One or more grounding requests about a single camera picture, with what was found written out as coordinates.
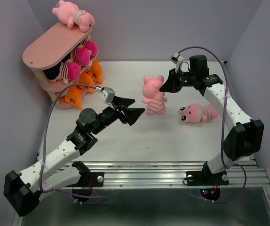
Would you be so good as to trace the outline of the pink axolotl plush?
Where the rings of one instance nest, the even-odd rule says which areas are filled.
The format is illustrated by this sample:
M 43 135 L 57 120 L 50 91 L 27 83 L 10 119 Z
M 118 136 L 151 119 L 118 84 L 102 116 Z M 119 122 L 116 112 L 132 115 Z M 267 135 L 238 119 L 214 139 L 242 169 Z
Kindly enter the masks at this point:
M 199 123 L 208 121 L 218 116 L 218 112 L 212 104 L 202 105 L 201 103 L 190 104 L 181 107 L 178 111 L 182 123 Z
M 160 88 L 164 84 L 164 77 L 162 75 L 156 78 L 149 76 L 143 79 L 143 96 L 142 102 L 146 104 L 147 115 L 163 115 L 166 111 L 165 103 L 167 98 L 164 97 L 165 92 L 161 92 Z

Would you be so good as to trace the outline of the pink axolotl plush front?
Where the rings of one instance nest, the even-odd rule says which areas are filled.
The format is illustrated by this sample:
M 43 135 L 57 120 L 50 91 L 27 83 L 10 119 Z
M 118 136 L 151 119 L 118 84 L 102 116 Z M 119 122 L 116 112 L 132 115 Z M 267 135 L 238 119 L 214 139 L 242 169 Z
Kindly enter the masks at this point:
M 202 105 L 201 103 L 190 104 L 181 107 L 178 111 L 182 123 L 199 123 L 208 121 L 218 116 L 218 112 L 212 104 Z

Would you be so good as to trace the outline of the orange shark plush mouth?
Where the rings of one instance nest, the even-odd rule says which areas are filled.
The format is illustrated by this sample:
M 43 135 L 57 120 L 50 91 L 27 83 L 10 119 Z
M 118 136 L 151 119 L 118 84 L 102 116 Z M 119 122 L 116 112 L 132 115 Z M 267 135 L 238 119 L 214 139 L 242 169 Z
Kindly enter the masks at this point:
M 99 63 L 100 63 L 100 60 L 98 59 L 94 60 L 88 71 L 88 74 L 91 77 L 94 77 L 93 79 L 94 82 L 101 84 L 103 82 L 103 70 Z

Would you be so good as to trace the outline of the orange shark plush back-facing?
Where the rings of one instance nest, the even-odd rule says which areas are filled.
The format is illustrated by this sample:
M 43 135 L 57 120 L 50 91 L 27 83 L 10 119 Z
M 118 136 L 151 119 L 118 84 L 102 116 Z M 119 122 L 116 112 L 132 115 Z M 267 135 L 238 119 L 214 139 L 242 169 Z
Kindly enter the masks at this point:
M 71 105 L 74 108 L 82 109 L 82 106 L 81 106 L 82 95 L 80 91 L 77 89 L 76 85 L 68 88 L 68 91 L 66 95 L 64 96 L 64 100 L 66 103 L 70 103 L 73 100 L 73 103 Z

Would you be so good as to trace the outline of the doll plush edge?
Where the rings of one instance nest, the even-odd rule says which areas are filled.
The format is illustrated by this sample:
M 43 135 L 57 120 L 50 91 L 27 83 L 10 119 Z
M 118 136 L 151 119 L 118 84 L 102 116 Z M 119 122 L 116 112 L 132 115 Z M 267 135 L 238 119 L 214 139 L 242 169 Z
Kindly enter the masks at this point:
M 60 62 L 54 67 L 43 70 L 43 73 L 53 83 L 62 80 L 64 84 L 68 84 L 79 78 L 80 66 L 75 62 Z

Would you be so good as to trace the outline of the doll plush black hair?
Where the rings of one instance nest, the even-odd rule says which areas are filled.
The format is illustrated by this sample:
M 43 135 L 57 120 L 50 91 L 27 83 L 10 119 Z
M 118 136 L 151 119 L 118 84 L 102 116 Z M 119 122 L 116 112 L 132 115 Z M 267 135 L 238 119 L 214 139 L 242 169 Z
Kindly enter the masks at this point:
M 90 59 L 91 50 L 88 50 L 86 47 L 74 48 L 70 55 L 73 62 L 77 63 L 81 67 L 87 67 L 92 64 Z

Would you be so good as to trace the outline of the orange shark plush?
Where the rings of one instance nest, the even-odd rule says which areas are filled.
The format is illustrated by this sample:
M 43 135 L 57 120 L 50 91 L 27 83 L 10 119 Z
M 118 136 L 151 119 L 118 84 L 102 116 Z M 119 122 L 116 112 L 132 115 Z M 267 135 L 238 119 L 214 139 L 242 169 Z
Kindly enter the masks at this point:
M 94 93 L 95 89 L 91 88 L 94 85 L 94 81 L 92 78 L 93 74 L 89 72 L 88 69 L 86 69 L 79 77 L 79 83 L 89 85 L 90 87 L 79 85 L 79 88 L 82 90 L 85 90 L 89 93 Z

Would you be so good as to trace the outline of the doll plush pink striped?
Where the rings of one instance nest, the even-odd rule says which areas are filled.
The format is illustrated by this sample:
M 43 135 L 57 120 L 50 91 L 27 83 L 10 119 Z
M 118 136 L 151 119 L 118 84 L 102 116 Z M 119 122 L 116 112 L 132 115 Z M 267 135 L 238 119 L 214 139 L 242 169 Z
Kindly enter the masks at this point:
M 99 47 L 94 41 L 91 40 L 91 35 L 88 35 L 85 39 L 83 39 L 80 44 L 88 50 L 91 50 L 91 57 L 95 57 L 99 53 Z

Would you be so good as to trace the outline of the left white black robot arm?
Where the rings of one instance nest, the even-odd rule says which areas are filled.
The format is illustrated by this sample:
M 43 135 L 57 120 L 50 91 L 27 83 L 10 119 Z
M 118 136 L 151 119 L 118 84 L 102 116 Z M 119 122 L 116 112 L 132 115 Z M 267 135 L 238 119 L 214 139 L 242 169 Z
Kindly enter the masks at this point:
M 90 150 L 97 142 L 95 135 L 116 120 L 133 125 L 145 111 L 131 108 L 134 102 L 134 99 L 114 97 L 101 113 L 92 108 L 83 109 L 74 131 L 55 150 L 44 153 L 41 161 L 18 173 L 10 171 L 5 176 L 3 194 L 16 213 L 20 217 L 31 213 L 44 194 L 61 192 L 63 187 L 76 183 L 85 185 L 90 180 L 90 170 L 83 163 L 76 161 L 64 171 L 58 170 Z

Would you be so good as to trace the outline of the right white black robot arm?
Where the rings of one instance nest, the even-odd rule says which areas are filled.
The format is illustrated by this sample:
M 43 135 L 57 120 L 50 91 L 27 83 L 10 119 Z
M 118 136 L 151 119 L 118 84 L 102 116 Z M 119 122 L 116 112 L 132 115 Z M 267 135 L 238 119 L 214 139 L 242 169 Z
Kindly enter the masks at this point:
M 225 90 L 227 83 L 216 74 L 210 74 L 205 55 L 189 58 L 187 72 L 181 70 L 184 59 L 174 54 L 171 61 L 176 67 L 169 71 L 169 76 L 161 92 L 177 93 L 183 87 L 194 87 L 211 103 L 222 117 L 223 128 L 228 128 L 222 151 L 206 163 L 201 172 L 202 181 L 211 184 L 218 178 L 218 173 L 225 171 L 232 164 L 246 156 L 258 152 L 261 148 L 264 124 L 253 120 L 246 114 Z

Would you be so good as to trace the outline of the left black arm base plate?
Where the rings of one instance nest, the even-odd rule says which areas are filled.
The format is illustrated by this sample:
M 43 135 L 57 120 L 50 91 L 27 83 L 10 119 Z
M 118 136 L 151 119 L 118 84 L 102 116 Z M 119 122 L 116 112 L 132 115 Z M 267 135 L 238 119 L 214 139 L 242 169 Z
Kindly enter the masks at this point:
M 104 172 L 92 171 L 81 161 L 75 161 L 71 165 L 76 170 L 72 175 L 76 177 L 66 187 L 102 187 Z

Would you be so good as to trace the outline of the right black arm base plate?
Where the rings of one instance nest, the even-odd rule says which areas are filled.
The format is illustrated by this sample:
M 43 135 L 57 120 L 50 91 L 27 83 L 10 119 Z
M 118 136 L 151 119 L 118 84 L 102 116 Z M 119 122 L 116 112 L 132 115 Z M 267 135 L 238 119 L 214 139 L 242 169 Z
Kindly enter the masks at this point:
M 187 171 L 183 183 L 187 186 L 199 187 L 213 185 L 226 186 L 229 185 L 228 178 L 223 179 L 223 176 L 226 175 L 226 171 L 217 174 L 203 171 Z

